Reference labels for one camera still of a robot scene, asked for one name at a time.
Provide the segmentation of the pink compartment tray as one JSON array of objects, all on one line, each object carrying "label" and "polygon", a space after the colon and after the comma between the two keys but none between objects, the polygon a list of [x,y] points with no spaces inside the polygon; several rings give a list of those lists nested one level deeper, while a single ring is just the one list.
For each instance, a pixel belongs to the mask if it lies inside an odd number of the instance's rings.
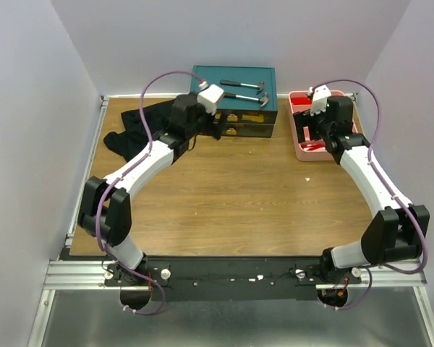
[{"label": "pink compartment tray", "polygon": [[335,161],[344,151],[367,145],[354,122],[354,101],[343,92],[325,87],[308,96],[304,92],[289,94],[291,130],[300,161]]}]

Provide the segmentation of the clear drawer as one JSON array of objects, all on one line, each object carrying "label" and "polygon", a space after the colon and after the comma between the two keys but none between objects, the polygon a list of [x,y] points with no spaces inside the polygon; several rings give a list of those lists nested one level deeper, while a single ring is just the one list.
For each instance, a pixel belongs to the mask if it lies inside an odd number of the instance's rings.
[{"label": "clear drawer", "polygon": [[229,123],[274,125],[278,116],[278,111],[219,110],[214,116],[213,122],[219,122],[223,113],[228,115],[227,121]]},{"label": "clear drawer", "polygon": [[222,136],[230,137],[272,137],[272,124],[228,123],[221,127]]}]

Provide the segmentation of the teal drawer cabinet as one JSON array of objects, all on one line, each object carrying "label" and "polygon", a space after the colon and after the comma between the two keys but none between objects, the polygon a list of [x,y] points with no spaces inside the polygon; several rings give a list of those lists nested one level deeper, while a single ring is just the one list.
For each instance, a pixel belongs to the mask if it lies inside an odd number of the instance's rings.
[{"label": "teal drawer cabinet", "polygon": [[[219,110],[251,110],[251,111],[278,111],[278,98],[276,89],[276,72],[273,67],[231,67],[231,66],[210,66],[195,65],[192,71],[204,78],[208,83],[221,87],[224,92],[237,95],[246,95],[260,98],[263,93],[269,96],[268,104],[265,108],[255,102],[223,98],[218,104]],[[248,87],[232,87],[221,85],[220,80],[232,80],[250,84],[258,84],[259,81],[265,82],[264,90],[257,94],[256,89]]]}]

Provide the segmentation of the black handled claw hammer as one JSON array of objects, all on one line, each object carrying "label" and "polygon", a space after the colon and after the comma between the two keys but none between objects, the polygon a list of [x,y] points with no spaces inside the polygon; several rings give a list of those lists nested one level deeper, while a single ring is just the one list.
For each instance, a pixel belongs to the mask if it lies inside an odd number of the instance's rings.
[{"label": "black handled claw hammer", "polygon": [[258,84],[250,84],[244,82],[237,82],[232,80],[220,80],[221,85],[232,86],[232,87],[248,87],[257,90],[257,94],[261,93],[264,90],[265,82],[259,81]]}]

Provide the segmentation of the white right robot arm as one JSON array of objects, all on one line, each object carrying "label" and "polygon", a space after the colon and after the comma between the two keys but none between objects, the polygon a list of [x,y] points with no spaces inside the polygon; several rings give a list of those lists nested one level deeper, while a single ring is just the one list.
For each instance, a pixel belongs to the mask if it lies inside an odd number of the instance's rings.
[{"label": "white right robot arm", "polygon": [[323,251],[318,274],[335,283],[345,269],[424,258],[423,244],[430,220],[428,209],[398,191],[371,153],[371,144],[354,128],[353,101],[343,95],[326,98],[325,108],[294,111],[299,143],[321,140],[334,161],[353,179],[373,219],[360,240]]}]

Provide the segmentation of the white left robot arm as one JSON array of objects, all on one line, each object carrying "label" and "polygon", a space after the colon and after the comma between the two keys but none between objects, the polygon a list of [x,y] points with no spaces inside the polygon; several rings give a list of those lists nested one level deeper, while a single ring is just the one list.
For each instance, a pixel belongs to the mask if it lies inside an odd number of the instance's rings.
[{"label": "white left robot arm", "polygon": [[199,93],[179,95],[171,115],[132,160],[102,179],[92,176],[84,186],[77,224],[120,265],[121,277],[131,286],[145,280],[145,253],[129,233],[135,195],[160,171],[171,166],[198,134],[221,138],[226,117],[216,121],[224,91],[216,85]]}]

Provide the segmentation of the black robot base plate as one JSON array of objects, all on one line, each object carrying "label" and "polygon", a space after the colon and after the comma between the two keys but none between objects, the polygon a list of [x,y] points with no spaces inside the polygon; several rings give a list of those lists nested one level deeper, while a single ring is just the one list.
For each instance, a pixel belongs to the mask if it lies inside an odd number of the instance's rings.
[{"label": "black robot base plate", "polygon": [[316,300],[321,287],[338,289],[361,280],[351,269],[324,265],[323,256],[149,256],[143,280],[108,265],[105,285],[145,289],[172,301]]}]

